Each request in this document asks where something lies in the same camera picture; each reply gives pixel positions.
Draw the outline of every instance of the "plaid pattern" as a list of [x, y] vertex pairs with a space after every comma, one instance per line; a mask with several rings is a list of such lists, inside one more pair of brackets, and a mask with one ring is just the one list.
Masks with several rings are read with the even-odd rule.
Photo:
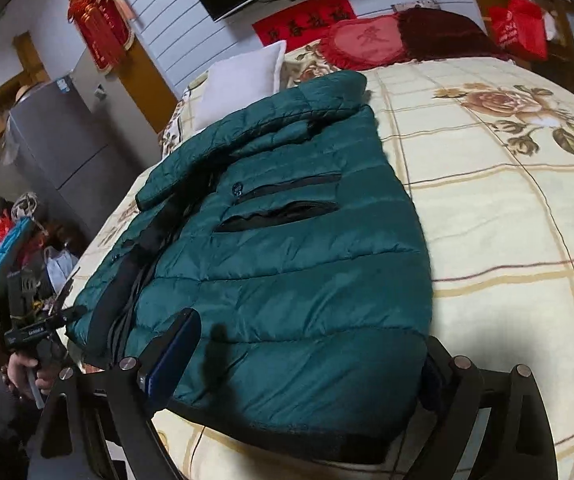
[[[315, 46], [286, 58], [289, 86], [336, 70]], [[552, 117], [559, 116], [534, 115], [538, 106], [528, 97], [520, 100], [515, 90], [532, 88], [555, 100], [566, 118], [574, 117], [574, 95], [491, 58], [395, 64], [365, 75], [384, 153], [416, 205], [430, 250], [432, 333], [452, 355], [467, 355], [478, 367], [531, 367], [554, 434], [559, 477], [574, 480], [574, 135], [556, 133]], [[179, 106], [178, 144], [194, 134], [195, 105], [205, 87], [200, 79], [205, 76]], [[507, 103], [490, 105], [485, 91], [512, 95], [520, 101], [515, 110], [531, 115], [508, 119]], [[527, 136], [519, 116], [534, 129]], [[149, 171], [80, 260], [67, 304], [137, 213], [134, 196]], [[479, 437], [484, 415], [480, 419]], [[321, 465], [245, 446], [171, 412], [158, 413], [154, 424], [176, 464], [193, 479], [388, 478], [400, 451], [399, 439], [384, 465]], [[408, 434], [427, 431], [423, 415], [414, 415]], [[419, 439], [405, 440], [400, 473], [413, 461]], [[475, 454], [466, 453], [455, 478], [467, 478]]]

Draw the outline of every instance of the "black zipper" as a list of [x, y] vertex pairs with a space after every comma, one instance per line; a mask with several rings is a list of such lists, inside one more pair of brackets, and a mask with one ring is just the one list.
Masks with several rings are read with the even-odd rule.
[[274, 193], [280, 193], [281, 191], [287, 191], [288, 189], [338, 182], [340, 178], [340, 173], [328, 173], [324, 175], [306, 176], [296, 180], [288, 180], [287, 182], [281, 182], [279, 184], [266, 184], [265, 186], [256, 187], [256, 189], [253, 189], [239, 196], [234, 202], [234, 205], [241, 204], [253, 198], [258, 198], [259, 196], [271, 195]]
[[323, 216], [338, 209], [339, 206], [336, 202], [298, 200], [268, 211], [258, 211], [246, 216], [232, 216], [216, 227], [214, 232], [236, 233], [251, 229], [290, 224], [316, 216]]

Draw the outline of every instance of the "black mount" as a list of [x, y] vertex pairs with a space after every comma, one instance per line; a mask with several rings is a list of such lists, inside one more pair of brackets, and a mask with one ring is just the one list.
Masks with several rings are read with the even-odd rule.
[[[44, 409], [29, 480], [126, 480], [124, 462], [110, 458], [106, 440], [122, 446], [136, 480], [187, 480], [151, 424], [176, 387], [201, 334], [196, 311], [184, 309], [140, 359], [127, 357], [104, 372], [66, 368]], [[480, 370], [427, 341], [419, 399], [438, 416], [405, 480], [451, 480], [480, 408], [491, 408], [470, 480], [556, 480], [554, 442], [531, 370]]]

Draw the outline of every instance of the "green puffer jacket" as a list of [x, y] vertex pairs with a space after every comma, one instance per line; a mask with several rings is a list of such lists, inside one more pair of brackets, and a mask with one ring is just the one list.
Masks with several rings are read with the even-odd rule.
[[169, 408], [299, 456], [378, 462], [416, 402], [432, 308], [414, 206], [342, 71], [187, 140], [76, 304], [87, 362], [137, 356], [185, 307], [203, 336]]

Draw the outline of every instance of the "red bag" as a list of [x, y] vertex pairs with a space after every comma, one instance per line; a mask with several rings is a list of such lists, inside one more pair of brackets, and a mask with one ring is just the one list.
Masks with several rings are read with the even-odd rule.
[[14, 222], [9, 218], [7, 211], [4, 211], [2, 216], [0, 216], [0, 244], [13, 226]]
[[507, 9], [490, 7], [496, 43], [526, 60], [547, 59], [547, 38], [541, 7], [529, 0], [509, 0]]

